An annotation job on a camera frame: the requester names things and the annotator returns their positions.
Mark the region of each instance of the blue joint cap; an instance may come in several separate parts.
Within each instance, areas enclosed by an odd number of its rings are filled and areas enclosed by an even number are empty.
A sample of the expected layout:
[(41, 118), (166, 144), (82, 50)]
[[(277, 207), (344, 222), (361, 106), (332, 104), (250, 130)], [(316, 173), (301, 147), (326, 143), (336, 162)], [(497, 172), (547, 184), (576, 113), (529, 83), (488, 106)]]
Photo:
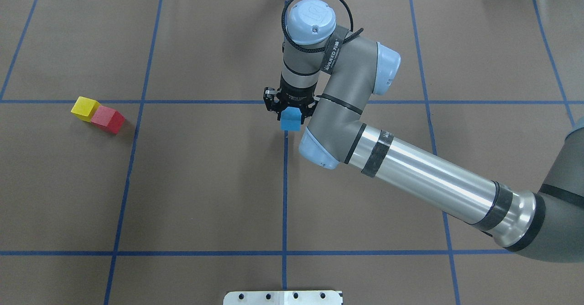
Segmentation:
[(297, 107), (287, 107), (280, 114), (280, 128), (282, 130), (300, 131), (302, 113)]
[(584, 116), (578, 120), (576, 126), (574, 126), (574, 129), (568, 135), (566, 135), (566, 138), (572, 135), (575, 131), (581, 130), (582, 128), (584, 128)]
[(304, 130), (304, 135), (302, 135), (298, 150), (303, 157), (321, 167), (334, 169), (339, 164), (339, 161), (334, 159), (317, 139), (314, 138), (313, 133), (308, 128)]
[(336, 27), (336, 15), (321, 0), (302, 0), (290, 9), (286, 30), (298, 45), (312, 45), (327, 39)]
[(396, 51), (377, 43), (377, 74), (373, 94), (383, 95), (390, 88), (400, 68), (401, 57)]

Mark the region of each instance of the white bracket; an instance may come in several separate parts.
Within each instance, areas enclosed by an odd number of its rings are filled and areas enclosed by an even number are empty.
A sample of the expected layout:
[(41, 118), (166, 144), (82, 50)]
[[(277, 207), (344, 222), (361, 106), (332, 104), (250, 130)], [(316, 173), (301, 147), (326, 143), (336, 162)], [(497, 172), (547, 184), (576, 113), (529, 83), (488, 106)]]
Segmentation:
[(343, 292), (333, 290), (230, 292), (223, 305), (343, 305)]

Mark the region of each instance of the red cube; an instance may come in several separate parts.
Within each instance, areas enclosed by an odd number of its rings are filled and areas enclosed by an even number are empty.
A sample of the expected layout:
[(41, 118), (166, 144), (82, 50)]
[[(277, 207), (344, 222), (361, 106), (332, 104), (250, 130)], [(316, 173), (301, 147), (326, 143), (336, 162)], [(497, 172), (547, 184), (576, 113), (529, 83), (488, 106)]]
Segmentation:
[(91, 123), (101, 130), (117, 134), (125, 118), (117, 110), (101, 105), (91, 118)]

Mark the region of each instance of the black cable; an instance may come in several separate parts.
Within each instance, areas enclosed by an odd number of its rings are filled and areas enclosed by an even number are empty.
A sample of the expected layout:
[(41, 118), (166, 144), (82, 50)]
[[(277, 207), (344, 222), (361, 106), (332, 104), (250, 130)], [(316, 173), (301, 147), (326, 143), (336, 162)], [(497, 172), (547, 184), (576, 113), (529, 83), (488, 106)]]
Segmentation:
[[(303, 48), (300, 45), (298, 45), (298, 43), (295, 43), (292, 40), (292, 38), (290, 38), (290, 35), (288, 34), (288, 31), (286, 30), (286, 24), (284, 24), (284, 20), (286, 19), (286, 12), (288, 11), (288, 7), (290, 7), (290, 4), (293, 1), (295, 1), (295, 0), (288, 0), (284, 4), (284, 9), (282, 10), (282, 32), (284, 33), (284, 38), (286, 38), (286, 40), (290, 43), (290, 45), (292, 45), (292, 47), (294, 47), (295, 49), (298, 49), (299, 51), (301, 51), (303, 53), (319, 53), (319, 52), (325, 51), (324, 47), (315, 48), (315, 49)], [(344, 9), (347, 10), (347, 14), (349, 15), (349, 22), (351, 24), (351, 28), (349, 29), (349, 31), (352, 31), (353, 30), (353, 14), (351, 13), (351, 9), (349, 8), (349, 5), (344, 0), (338, 0), (338, 1), (340, 1), (340, 3), (343, 4)], [(353, 39), (357, 38), (361, 34), (361, 32), (363, 32), (363, 28), (360, 28), (354, 34), (345, 38), (343, 40), (343, 44), (348, 43), (349, 41), (352, 41)]]

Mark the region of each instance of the cube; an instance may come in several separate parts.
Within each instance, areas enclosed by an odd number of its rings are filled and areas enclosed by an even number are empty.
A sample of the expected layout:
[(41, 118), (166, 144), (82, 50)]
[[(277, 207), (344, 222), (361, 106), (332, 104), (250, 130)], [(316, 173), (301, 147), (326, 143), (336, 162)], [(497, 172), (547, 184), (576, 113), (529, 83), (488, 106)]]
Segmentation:
[(73, 105), (71, 113), (83, 121), (90, 122), (99, 106), (100, 103), (98, 101), (80, 96), (75, 102), (75, 105)]
[(117, 134), (120, 131), (121, 125), (125, 118), (115, 109), (101, 105), (98, 107), (94, 116), (91, 118), (91, 123), (96, 125), (101, 130)]

